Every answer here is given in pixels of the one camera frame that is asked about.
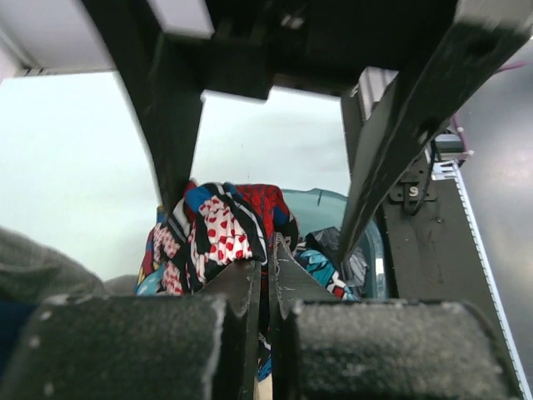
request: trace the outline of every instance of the bracket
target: bracket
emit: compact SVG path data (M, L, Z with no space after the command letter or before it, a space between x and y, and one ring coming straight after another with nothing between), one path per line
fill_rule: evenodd
M420 199L422 188L427 180L427 162L425 158L419 157L404 172L400 180L392 187L389 192L389 201L391 203L404 203L405 195L409 203L416 203ZM433 181L430 180L427 188L425 202L434 202L436 200L436 190Z

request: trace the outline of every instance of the screw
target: screw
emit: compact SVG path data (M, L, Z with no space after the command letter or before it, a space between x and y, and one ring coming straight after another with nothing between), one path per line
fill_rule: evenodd
M424 131L418 138L418 143L422 144L426 139L427 139L427 131Z
M351 98L355 97L358 91L359 91L359 83L351 89L350 97Z
M293 17L292 15L286 15L281 20L281 25L290 29L300 29L305 20L302 17Z
M411 186L409 188L409 196L412 197L412 198L415 198L416 196L418 196L418 187Z

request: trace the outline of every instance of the pile of clothes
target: pile of clothes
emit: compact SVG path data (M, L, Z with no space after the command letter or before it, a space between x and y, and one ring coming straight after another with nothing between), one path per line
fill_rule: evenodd
M181 296L200 291L236 260L257 260L262 265L262 303L267 304L267 266L275 233L285 238L295 259L323 287L342 300L357 300L358 293L342 280L334 267L331 232L300 238L298 223L272 185L234 185L190 181L171 215L158 209L137 278L139 296ZM259 370L261 381L271 372L268 307L260 310Z

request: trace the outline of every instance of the white wall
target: white wall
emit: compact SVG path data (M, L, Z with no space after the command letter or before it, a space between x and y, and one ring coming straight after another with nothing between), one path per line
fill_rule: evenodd
M0 225L104 279L137 273L158 204L125 98L111 73L0 87ZM282 90L265 104L208 94L192 176L346 193L338 101Z

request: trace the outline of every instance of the white ceiling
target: white ceiling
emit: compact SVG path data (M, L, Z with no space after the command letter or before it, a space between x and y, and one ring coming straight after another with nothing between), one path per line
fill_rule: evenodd
M203 0L149 1L166 30L202 35L212 31ZM2 46L36 68L113 68L78 0L0 0L0 31Z

